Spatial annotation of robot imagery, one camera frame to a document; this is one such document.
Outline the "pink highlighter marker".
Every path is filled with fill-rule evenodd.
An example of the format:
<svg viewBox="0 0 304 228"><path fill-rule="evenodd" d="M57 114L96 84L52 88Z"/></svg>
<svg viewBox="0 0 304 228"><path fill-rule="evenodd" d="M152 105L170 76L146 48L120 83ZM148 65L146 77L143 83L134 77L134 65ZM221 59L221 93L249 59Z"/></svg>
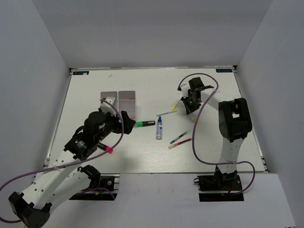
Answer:
<svg viewBox="0 0 304 228"><path fill-rule="evenodd" d="M107 146L107 145L105 145L105 144L103 144L101 142L98 143L97 147L99 149L103 150L104 152L108 151L109 154L112 154L112 152L113 152L113 149L111 149L109 146Z"/></svg>

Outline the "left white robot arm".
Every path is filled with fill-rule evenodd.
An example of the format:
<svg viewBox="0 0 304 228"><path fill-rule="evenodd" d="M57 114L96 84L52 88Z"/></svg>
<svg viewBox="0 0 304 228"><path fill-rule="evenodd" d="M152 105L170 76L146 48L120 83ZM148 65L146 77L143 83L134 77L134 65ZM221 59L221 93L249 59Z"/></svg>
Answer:
<svg viewBox="0 0 304 228"><path fill-rule="evenodd" d="M55 193L69 174L97 150L98 143L111 133L130 134L135 120L126 111L112 114L98 110L89 114L64 146L53 167L45 169L40 178L22 192L13 192L8 200L13 213L28 228L40 228L55 207Z"/></svg>

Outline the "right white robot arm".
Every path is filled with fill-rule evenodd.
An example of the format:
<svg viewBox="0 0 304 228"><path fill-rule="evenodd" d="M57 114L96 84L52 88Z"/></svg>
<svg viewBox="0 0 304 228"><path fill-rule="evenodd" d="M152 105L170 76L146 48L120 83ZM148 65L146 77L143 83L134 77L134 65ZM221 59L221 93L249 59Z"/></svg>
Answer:
<svg viewBox="0 0 304 228"><path fill-rule="evenodd" d="M218 163L214 163L215 185L219 189L226 189L237 177L237 162L240 147L252 131L252 121L246 99L233 98L218 91L216 87L204 85L200 77L189 80L188 85L179 84L178 91L182 92L180 99L186 109L186 114L197 110L192 135L195 135L196 126L206 105L218 111L218 127L223 137L222 150Z"/></svg>

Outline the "green highlighter marker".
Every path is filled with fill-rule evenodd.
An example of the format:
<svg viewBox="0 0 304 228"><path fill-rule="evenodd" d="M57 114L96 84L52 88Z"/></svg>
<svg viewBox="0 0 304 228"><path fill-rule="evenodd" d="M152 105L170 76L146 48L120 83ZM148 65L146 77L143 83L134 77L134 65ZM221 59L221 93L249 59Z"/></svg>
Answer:
<svg viewBox="0 0 304 228"><path fill-rule="evenodd" d="M136 123L136 127L147 127L147 126L154 126L155 121L141 121Z"/></svg>

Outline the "right white organizer tray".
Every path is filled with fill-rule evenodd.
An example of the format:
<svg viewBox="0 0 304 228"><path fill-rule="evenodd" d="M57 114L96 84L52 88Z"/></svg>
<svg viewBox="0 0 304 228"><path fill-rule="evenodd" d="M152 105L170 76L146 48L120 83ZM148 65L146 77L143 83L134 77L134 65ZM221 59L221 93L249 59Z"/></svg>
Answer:
<svg viewBox="0 0 304 228"><path fill-rule="evenodd" d="M136 120L136 92L135 91L119 91L118 92L118 109L126 111L128 116Z"/></svg>

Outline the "white organizer tray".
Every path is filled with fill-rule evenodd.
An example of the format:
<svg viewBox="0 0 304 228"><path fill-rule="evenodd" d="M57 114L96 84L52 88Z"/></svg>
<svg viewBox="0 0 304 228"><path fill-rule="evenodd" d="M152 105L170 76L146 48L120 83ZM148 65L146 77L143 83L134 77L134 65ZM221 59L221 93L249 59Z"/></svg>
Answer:
<svg viewBox="0 0 304 228"><path fill-rule="evenodd" d="M101 92L100 93L100 109L104 113L112 113L115 114L115 110L104 102L106 100L108 103L111 103L112 106L117 109L118 99L117 99L117 91L109 91L109 92Z"/></svg>
<svg viewBox="0 0 304 228"><path fill-rule="evenodd" d="M135 91L119 91L118 92L118 109L126 111L128 116L136 120L136 92Z"/></svg>

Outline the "green ink pen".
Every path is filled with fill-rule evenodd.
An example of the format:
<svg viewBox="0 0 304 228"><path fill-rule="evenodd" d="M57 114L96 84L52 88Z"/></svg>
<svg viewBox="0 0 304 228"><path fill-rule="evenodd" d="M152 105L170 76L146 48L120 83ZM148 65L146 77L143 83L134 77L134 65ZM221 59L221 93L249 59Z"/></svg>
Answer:
<svg viewBox="0 0 304 228"><path fill-rule="evenodd" d="M180 138L182 138L183 136L187 135L189 133L189 131L185 131L182 134L180 134L179 136L177 136L175 139L173 139L170 144L173 144L174 142L178 141Z"/></svg>

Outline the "blue cap spray bottle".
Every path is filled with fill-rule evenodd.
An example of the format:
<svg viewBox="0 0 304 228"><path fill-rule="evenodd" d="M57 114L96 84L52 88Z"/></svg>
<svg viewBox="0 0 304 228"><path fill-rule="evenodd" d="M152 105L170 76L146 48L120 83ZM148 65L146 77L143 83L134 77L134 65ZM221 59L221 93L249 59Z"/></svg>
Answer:
<svg viewBox="0 0 304 228"><path fill-rule="evenodd" d="M156 140L161 140L163 136L163 124L161 116L158 117L156 124Z"/></svg>

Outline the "left white organizer tray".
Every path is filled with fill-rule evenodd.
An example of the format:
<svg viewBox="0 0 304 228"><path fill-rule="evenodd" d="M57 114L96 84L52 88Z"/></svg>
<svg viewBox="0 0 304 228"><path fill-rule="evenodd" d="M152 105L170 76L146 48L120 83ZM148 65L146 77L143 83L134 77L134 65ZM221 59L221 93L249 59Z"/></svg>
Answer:
<svg viewBox="0 0 304 228"><path fill-rule="evenodd" d="M117 109L118 99L117 99L117 91L109 91L109 92L101 92L100 93L100 109L104 113L112 113L115 114L115 110L104 102L106 100L108 103L111 103L112 106Z"/></svg>

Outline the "red ink pen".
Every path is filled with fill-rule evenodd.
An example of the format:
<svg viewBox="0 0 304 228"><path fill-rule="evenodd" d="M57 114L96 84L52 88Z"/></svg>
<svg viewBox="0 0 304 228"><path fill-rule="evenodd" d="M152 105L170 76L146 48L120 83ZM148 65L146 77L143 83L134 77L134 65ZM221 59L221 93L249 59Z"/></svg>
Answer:
<svg viewBox="0 0 304 228"><path fill-rule="evenodd" d="M171 150L171 149L173 149L173 148L175 148L175 147L177 147L177 146L180 146L180 145L182 145L182 144L185 144L185 143L191 142L191 141L192 141L192 138L183 140L183 141L181 141L181 142L178 142L178 143L175 143L175 144L172 144L172 145L168 146L168 149Z"/></svg>

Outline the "right blue corner sticker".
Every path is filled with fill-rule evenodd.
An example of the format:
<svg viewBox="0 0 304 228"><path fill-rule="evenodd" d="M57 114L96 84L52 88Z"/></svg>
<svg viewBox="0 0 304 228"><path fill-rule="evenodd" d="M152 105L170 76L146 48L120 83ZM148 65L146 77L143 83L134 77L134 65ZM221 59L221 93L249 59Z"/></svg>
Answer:
<svg viewBox="0 0 304 228"><path fill-rule="evenodd" d="M233 70L229 68L216 68L217 73L232 73Z"/></svg>

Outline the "blue corner sticker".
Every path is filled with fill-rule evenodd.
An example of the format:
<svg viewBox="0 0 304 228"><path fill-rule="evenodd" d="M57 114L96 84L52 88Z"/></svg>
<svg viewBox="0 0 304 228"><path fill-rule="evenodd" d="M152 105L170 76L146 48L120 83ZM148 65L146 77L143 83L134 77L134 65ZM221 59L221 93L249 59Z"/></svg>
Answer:
<svg viewBox="0 0 304 228"><path fill-rule="evenodd" d="M233 70L229 68L216 68L217 73L232 73Z"/></svg>
<svg viewBox="0 0 304 228"><path fill-rule="evenodd" d="M82 75L88 75L89 74L89 71L74 71L73 72L73 75L76 75L76 76L82 76Z"/></svg>

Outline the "left blue corner sticker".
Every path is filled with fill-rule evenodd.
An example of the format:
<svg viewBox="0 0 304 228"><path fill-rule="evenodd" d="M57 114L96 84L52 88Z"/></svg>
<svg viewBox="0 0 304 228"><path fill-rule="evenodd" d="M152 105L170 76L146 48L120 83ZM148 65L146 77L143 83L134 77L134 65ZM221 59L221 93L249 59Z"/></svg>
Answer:
<svg viewBox="0 0 304 228"><path fill-rule="evenodd" d="M88 75L89 74L89 71L74 71L73 72L73 75L76 75L76 76L82 76L82 75Z"/></svg>

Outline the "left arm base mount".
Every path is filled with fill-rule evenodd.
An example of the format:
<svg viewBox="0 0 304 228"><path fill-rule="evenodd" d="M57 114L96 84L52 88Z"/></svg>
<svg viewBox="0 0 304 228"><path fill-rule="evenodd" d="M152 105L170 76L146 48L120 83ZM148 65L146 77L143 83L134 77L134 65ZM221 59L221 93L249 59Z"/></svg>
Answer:
<svg viewBox="0 0 304 228"><path fill-rule="evenodd" d="M119 191L119 174L101 174L97 180L84 180L76 184L80 188L69 200L114 201Z"/></svg>

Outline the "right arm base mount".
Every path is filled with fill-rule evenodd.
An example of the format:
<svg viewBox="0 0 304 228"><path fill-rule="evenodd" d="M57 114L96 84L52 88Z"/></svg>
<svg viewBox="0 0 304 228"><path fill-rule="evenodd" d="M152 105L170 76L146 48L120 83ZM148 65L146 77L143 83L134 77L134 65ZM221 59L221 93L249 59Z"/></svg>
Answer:
<svg viewBox="0 0 304 228"><path fill-rule="evenodd" d="M235 180L219 184L214 175L200 175L193 179L197 184L200 202L238 202L244 201L242 183L239 175Z"/></svg>

